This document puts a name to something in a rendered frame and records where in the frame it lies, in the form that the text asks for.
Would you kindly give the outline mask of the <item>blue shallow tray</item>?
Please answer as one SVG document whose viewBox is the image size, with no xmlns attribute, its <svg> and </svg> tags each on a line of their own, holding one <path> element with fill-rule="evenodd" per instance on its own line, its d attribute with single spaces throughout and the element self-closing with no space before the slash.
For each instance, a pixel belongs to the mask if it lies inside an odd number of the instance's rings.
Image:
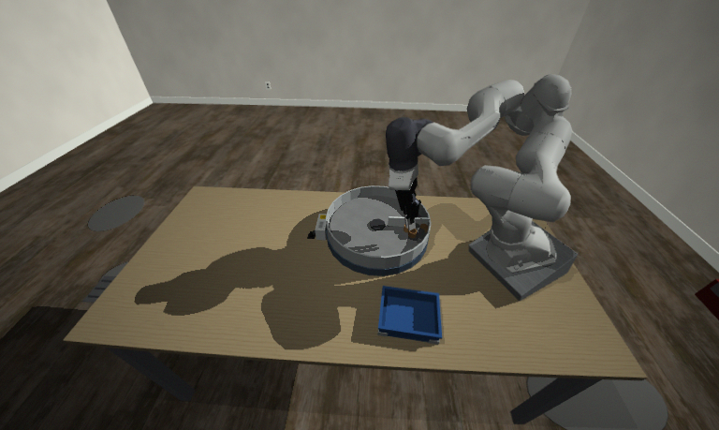
<svg viewBox="0 0 719 430">
<path fill-rule="evenodd" d="M 439 345 L 442 339 L 439 293 L 383 286 L 377 335 Z"/>
</svg>

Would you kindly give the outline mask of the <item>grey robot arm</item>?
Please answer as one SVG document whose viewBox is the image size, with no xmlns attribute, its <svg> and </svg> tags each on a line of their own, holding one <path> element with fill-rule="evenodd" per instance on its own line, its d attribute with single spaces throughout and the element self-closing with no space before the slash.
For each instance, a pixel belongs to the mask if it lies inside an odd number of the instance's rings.
<svg viewBox="0 0 719 430">
<path fill-rule="evenodd" d="M 472 193 L 492 216 L 488 256 L 511 274 L 554 264 L 557 255 L 551 238 L 531 223 L 532 219 L 554 222 L 570 206 L 569 191 L 556 173 L 572 134 L 563 117 L 570 97 L 568 80 L 550 74 L 526 95 L 513 80 L 476 92 L 467 106 L 471 123 L 459 130 L 428 119 L 392 121 L 386 130 L 389 189 L 410 190 L 418 176 L 420 155 L 438 166 L 451 165 L 505 116 L 515 133 L 530 135 L 516 155 L 521 172 L 483 166 L 472 176 Z"/>
</svg>

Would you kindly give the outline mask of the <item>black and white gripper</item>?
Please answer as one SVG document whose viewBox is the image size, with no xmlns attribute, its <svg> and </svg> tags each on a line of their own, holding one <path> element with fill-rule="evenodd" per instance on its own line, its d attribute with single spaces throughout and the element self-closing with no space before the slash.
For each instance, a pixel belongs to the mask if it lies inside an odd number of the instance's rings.
<svg viewBox="0 0 719 430">
<path fill-rule="evenodd" d="M 418 185 L 417 178 L 411 185 L 410 190 L 395 190 L 400 208 L 404 211 L 405 227 L 412 230 L 416 227 L 415 218 L 418 217 L 418 209 L 421 200 L 417 200 L 415 189 Z"/>
</svg>

